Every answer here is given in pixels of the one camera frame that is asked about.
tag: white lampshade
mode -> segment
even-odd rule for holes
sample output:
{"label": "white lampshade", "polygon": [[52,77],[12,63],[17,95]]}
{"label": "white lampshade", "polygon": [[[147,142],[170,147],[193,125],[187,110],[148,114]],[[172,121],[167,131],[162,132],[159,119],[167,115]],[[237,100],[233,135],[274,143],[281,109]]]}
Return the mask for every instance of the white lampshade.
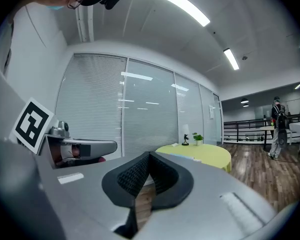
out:
{"label": "white lampshade", "polygon": [[189,125],[184,124],[184,125],[182,126],[182,134],[187,134],[187,135],[190,134]]}

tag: blue face mask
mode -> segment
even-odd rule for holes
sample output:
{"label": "blue face mask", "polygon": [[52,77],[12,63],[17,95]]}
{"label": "blue face mask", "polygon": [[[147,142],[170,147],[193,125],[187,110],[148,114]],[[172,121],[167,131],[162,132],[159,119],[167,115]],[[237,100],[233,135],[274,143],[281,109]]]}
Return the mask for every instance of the blue face mask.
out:
{"label": "blue face mask", "polygon": [[59,9],[63,8],[64,6],[48,6],[47,5],[47,7],[52,9],[52,10],[59,10]]}

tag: green plant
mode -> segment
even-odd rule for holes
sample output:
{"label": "green plant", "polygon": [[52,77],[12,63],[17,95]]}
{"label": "green plant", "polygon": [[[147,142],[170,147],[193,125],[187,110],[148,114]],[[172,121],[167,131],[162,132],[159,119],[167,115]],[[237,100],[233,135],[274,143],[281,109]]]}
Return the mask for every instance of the green plant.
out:
{"label": "green plant", "polygon": [[202,141],[204,139],[204,137],[202,137],[200,134],[198,135],[198,133],[192,133],[193,138],[195,141]]}

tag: round table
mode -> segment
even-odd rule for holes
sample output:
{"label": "round table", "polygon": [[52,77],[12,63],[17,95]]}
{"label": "round table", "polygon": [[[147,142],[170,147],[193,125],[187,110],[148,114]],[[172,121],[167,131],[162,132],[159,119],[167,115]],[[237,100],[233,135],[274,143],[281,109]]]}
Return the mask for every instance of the round table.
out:
{"label": "round table", "polygon": [[167,145],[158,148],[156,152],[191,157],[201,160],[203,164],[223,169],[227,173],[231,172],[231,155],[226,149],[219,146],[209,144],[183,146],[178,144],[173,147]]}

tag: black backpack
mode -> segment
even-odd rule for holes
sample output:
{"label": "black backpack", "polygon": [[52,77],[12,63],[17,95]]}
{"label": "black backpack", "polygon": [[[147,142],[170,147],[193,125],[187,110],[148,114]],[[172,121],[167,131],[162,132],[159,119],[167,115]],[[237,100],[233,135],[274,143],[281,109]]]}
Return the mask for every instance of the black backpack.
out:
{"label": "black backpack", "polygon": [[279,131],[286,129],[286,119],[287,119],[287,116],[284,113],[284,106],[281,105],[280,107],[281,108],[279,109],[277,105],[274,106],[274,109],[277,114],[277,119],[275,123],[276,123],[276,128],[278,128]]}

